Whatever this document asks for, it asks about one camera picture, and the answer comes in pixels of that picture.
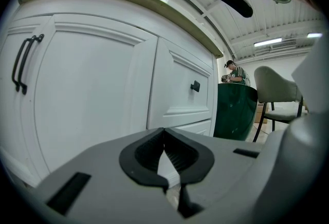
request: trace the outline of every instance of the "green shirt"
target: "green shirt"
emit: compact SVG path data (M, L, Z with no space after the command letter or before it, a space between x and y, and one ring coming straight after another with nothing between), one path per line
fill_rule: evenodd
M240 77L240 76L242 77L242 81L240 81L240 82L232 81L232 83L246 84L245 81L243 80L246 78L246 74L245 74L245 71L243 68L241 68L241 67L235 68L235 70L233 70L231 72L231 76L232 77Z

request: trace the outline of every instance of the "black handle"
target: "black handle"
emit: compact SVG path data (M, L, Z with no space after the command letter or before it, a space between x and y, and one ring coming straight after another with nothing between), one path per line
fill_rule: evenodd
M19 64L19 61L20 61L20 57L21 57L21 54L23 52L23 49L25 47L25 44L27 42L30 42L31 39L25 39L20 47L20 50L18 51L17 53L17 56L16 56L16 60L15 60L15 63L14 63L14 67L12 69L12 74L11 74L11 80L12 82L16 85L16 91L20 91L20 84L18 81L15 80L15 75L16 75L16 69L17 69L17 65Z
M199 92L200 84L197 81L194 81L194 84L191 84L191 89L195 90L196 92Z
M24 84L24 83L22 82L22 74L23 74L24 66L25 66L25 63L26 63L27 57L28 57L28 55L29 55L30 49L31 49L31 47L32 47L32 45L33 45L33 42L34 42L34 41L41 42L41 41L43 40L43 38L44 38L44 35L43 35L43 34L40 34L39 37L37 37L37 36L34 35L34 36L31 38L31 41L30 41L29 45L27 46L27 48L26 48L26 50L25 50L25 53L24 53L24 55L23 55L22 62L21 62L21 66L20 66L20 70L19 70L19 80L18 80L18 83L19 83L19 85L22 87L22 93L23 93L24 95L25 95L26 92L27 92L27 85Z

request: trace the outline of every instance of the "chair leg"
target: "chair leg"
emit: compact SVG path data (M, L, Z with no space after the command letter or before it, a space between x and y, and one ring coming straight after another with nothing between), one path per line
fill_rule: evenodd
M274 103L271 103L272 111L274 111ZM272 132L276 130L276 122L272 120Z
M261 119L259 121L257 132L256 132L255 137L253 139L253 142L254 143L256 143L257 138L258 138L258 135L259 135L259 132L261 131L261 128L262 128L262 124L263 124L263 121L264 121L265 110L266 110L266 105L267 105L267 103L264 103L264 107L263 107L263 111L262 111L262 116L261 116Z

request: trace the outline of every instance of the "cardboard box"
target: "cardboard box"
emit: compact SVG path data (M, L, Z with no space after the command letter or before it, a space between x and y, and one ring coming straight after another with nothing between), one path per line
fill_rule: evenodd
M257 103L255 123L259 123L260 122L261 116L262 116L263 107L264 107L264 104L263 103Z

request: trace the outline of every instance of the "drawer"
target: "drawer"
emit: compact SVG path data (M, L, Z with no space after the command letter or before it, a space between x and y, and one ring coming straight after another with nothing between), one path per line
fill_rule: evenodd
M175 127L211 118L214 71L177 45L159 39L152 78L148 129ZM191 84L200 84L199 92Z
M188 131L199 135L209 136L210 125L211 125L211 121L207 120L207 121L202 121L202 122L197 122L187 125L181 125L176 127L176 129Z

